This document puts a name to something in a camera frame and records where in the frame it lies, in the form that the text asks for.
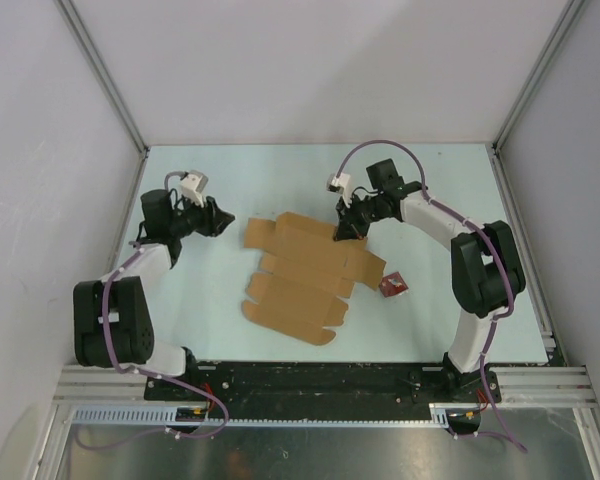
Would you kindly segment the brown cardboard box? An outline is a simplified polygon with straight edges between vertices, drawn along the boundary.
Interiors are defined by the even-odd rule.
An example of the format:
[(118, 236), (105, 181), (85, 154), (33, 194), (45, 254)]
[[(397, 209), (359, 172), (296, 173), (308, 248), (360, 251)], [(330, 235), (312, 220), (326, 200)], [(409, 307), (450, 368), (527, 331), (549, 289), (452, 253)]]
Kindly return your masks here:
[(375, 291), (386, 262), (365, 239), (335, 241), (336, 227), (293, 212), (251, 217), (244, 247), (263, 252), (246, 288), (242, 312), (252, 323), (324, 346), (344, 324), (359, 283)]

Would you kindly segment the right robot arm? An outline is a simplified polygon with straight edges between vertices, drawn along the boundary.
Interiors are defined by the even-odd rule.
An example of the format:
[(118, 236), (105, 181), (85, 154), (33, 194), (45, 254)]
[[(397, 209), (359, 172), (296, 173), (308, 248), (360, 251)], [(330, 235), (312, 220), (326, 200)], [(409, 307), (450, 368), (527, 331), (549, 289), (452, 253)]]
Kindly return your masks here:
[(372, 190), (356, 194), (343, 169), (327, 189), (340, 195), (336, 241), (362, 240), (372, 224), (395, 219), (413, 226), (450, 254), (451, 285), (460, 306), (454, 340), (442, 361), (441, 388), (453, 401), (473, 394), (486, 380), (487, 356), (498, 323), (514, 310), (526, 280), (510, 226), (503, 221), (476, 223), (436, 200), (426, 181), (405, 182), (391, 159), (367, 168)]

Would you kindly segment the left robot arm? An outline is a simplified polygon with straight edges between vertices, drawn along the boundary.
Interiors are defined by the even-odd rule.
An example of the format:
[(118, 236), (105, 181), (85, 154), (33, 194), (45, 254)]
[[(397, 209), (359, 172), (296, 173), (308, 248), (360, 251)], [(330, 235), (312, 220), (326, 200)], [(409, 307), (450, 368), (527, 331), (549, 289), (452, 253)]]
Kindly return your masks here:
[(211, 196), (196, 202), (173, 200), (172, 194), (166, 189), (143, 194), (132, 255), (103, 277), (75, 285), (74, 354), (83, 367), (167, 376), (167, 389), (187, 400), (199, 392), (201, 376), (187, 366), (187, 348), (156, 339), (146, 292), (175, 267), (184, 238), (217, 237), (235, 216)]

